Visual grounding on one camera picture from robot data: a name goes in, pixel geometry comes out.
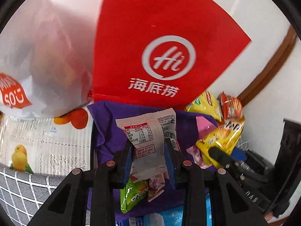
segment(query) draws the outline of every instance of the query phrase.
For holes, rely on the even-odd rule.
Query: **light blue package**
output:
[[[144,226],[181,226],[183,206],[144,216]]]
[[[212,226],[211,203],[209,194],[206,195],[207,226]],[[181,226],[183,206],[170,210],[152,213],[143,217],[129,218],[116,222],[116,226]]]
[[[212,226],[210,195],[206,194],[207,226]]]

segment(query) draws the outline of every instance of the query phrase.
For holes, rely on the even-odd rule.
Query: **yellow snack bag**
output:
[[[230,155],[243,131],[244,122],[244,116],[238,120],[228,120],[220,124],[218,128],[207,134],[202,140],[197,141],[196,146],[201,150],[203,162],[206,166],[213,164],[216,168],[222,167],[209,156],[208,150],[212,146],[216,146],[227,155]]]
[[[192,103],[190,103],[185,110],[187,112],[197,112],[201,114],[211,115],[217,121],[221,121],[221,113],[219,111],[219,104],[212,93],[205,90]]]

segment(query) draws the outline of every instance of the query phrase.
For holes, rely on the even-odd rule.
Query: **orange snack bag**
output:
[[[224,120],[237,119],[242,115],[242,105],[238,98],[226,95],[224,92],[220,95]]]

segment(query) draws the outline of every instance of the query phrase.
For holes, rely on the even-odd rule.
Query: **gray grid fabric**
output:
[[[26,226],[63,179],[16,172],[0,164],[0,203],[15,225]],[[89,211],[86,224],[90,224]]]

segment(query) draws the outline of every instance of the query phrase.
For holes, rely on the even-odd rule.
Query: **blue gripper pad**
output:
[[[129,140],[127,140],[124,151],[127,152],[126,159],[123,166],[123,183],[125,186],[128,182],[128,178],[130,177],[131,165],[133,162],[133,152],[134,152],[134,146]]]
[[[167,167],[167,172],[168,172],[168,176],[169,176],[169,179],[170,179],[170,183],[173,187],[173,189],[176,189],[176,180],[175,180],[175,166],[173,164],[173,160],[171,158],[171,155],[170,155],[170,151],[169,151],[169,148],[168,148],[168,144],[167,144],[167,141],[168,139],[165,139],[164,140],[164,157],[165,157],[165,164],[166,164],[166,167]]]

